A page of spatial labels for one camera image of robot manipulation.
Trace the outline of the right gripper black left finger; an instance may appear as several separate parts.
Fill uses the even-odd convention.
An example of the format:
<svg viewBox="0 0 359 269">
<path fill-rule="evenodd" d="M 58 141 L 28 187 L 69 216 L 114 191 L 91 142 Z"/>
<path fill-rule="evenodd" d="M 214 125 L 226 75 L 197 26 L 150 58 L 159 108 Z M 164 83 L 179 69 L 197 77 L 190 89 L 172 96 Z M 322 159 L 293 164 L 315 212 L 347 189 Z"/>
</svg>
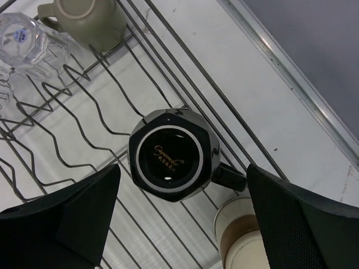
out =
<svg viewBox="0 0 359 269">
<path fill-rule="evenodd" d="M 121 171 L 91 176 L 1 212 L 1 268 L 100 266 Z"/>
</svg>

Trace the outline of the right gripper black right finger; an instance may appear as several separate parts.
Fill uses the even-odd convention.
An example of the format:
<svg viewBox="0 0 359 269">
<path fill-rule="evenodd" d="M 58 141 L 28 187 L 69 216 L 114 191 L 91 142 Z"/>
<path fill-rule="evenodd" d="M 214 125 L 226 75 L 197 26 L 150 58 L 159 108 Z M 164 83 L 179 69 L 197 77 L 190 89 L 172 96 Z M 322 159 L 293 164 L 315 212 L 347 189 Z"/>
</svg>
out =
<svg viewBox="0 0 359 269">
<path fill-rule="evenodd" d="M 358 268 L 358 208 L 256 166 L 247 183 L 270 268 Z"/>
</svg>

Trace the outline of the cream cup brown band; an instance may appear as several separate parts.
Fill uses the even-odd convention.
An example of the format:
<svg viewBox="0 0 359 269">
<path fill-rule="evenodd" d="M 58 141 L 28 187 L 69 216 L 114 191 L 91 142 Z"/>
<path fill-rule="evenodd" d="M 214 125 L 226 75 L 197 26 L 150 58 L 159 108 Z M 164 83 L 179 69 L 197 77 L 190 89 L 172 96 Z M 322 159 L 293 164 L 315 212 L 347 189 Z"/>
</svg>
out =
<svg viewBox="0 0 359 269">
<path fill-rule="evenodd" d="M 263 238 L 250 197 L 224 203 L 213 222 L 223 268 L 269 268 Z"/>
</svg>

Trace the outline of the glossy black handled mug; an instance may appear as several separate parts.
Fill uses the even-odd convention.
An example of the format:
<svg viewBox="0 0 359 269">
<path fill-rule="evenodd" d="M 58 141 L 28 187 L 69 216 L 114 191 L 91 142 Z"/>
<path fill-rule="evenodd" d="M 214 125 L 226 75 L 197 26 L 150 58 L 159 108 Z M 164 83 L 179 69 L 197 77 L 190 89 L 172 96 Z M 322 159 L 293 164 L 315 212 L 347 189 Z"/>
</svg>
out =
<svg viewBox="0 0 359 269">
<path fill-rule="evenodd" d="M 221 161 L 209 123 L 189 109 L 159 109 L 143 117 L 127 152 L 133 183 L 168 202 L 188 199 L 211 182 L 239 192 L 246 188 L 245 175 Z"/>
</svg>

